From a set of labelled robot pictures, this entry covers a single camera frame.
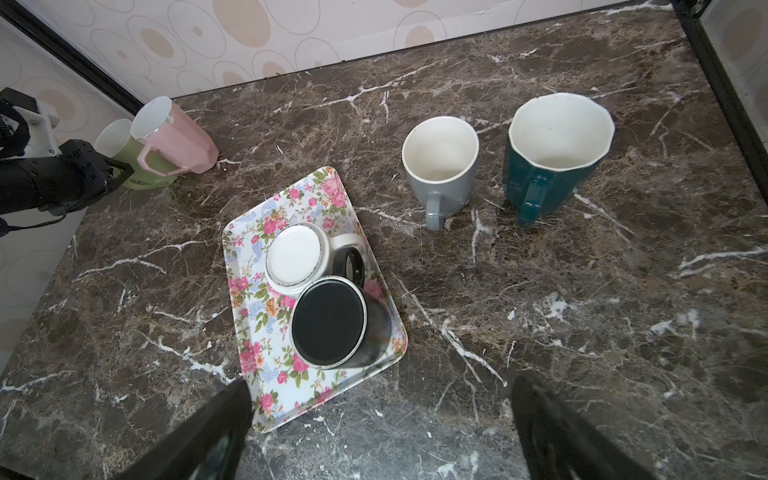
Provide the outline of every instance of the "dark brown marble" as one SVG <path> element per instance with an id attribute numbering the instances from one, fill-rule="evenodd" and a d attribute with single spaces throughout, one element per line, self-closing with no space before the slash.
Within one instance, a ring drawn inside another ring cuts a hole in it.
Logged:
<path id="1" fill-rule="evenodd" d="M 592 96 L 616 137 L 580 197 L 526 232 L 502 194 L 506 125 L 550 91 Z M 179 103 L 222 160 L 89 210 L 2 379 L 0 464 L 107 477 L 237 376 L 220 232 L 328 164 L 409 351 L 254 433 L 241 478 L 527 478 L 508 388 L 452 334 L 506 381 L 535 372 L 660 478 L 768 475 L 768 210 L 671 10 L 576 15 Z M 430 233 L 399 151 L 439 114 L 466 117 L 482 152 L 471 203 Z"/>

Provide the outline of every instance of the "wallpaper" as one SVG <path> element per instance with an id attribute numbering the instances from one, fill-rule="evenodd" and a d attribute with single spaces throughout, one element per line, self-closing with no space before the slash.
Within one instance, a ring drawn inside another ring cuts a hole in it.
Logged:
<path id="1" fill-rule="evenodd" d="M 20 0 L 143 101 L 615 0 Z"/>
<path id="2" fill-rule="evenodd" d="M 128 116 L 0 18 L 0 89 L 5 87 L 56 110 L 61 121 L 54 136 L 59 144 L 70 138 L 92 143 L 112 121 Z M 0 237 L 0 374 L 84 215 L 81 210 L 55 225 Z M 3 218 L 11 225 L 52 219 L 37 210 Z"/>
<path id="3" fill-rule="evenodd" d="M 701 23 L 768 146 L 768 2 L 715 0 Z"/>

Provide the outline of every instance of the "teal mug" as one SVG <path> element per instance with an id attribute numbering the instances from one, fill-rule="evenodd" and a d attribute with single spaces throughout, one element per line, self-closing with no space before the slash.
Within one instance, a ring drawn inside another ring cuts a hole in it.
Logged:
<path id="1" fill-rule="evenodd" d="M 598 167 L 614 136 L 611 114 L 583 95 L 536 97 L 512 118 L 504 154 L 505 196 L 530 228 L 562 206 Z"/>

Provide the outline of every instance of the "white mug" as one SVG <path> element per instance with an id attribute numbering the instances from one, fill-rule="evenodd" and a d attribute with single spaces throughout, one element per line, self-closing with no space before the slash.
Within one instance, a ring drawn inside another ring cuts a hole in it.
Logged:
<path id="1" fill-rule="evenodd" d="M 365 279 L 366 242 L 356 233 L 329 235 L 314 223 L 297 223 L 277 234 L 266 251 L 266 281 L 278 293 L 298 298 L 304 287 L 321 276 L 347 276 L 351 263 L 353 283 Z"/>
<path id="2" fill-rule="evenodd" d="M 402 165 L 433 232 L 469 202 L 479 151 L 475 129 L 456 117 L 425 120 L 403 142 Z"/>

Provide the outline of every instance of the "floral tray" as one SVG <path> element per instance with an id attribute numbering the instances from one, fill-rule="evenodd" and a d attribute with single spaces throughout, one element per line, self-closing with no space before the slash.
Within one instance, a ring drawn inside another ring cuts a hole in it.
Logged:
<path id="1" fill-rule="evenodd" d="M 294 299 L 272 290 L 264 279 L 267 247 L 284 228 L 313 222 L 331 237 L 357 233 L 366 241 L 365 291 L 381 299 L 392 318 L 392 342 L 373 366 L 318 370 L 302 362 L 288 333 Z M 270 432 L 344 390 L 381 372 L 406 353 L 408 335 L 379 264 L 349 201 L 339 174 L 322 167 L 229 222 L 223 232 L 224 259 L 243 378 L 253 399 L 253 427 Z"/>

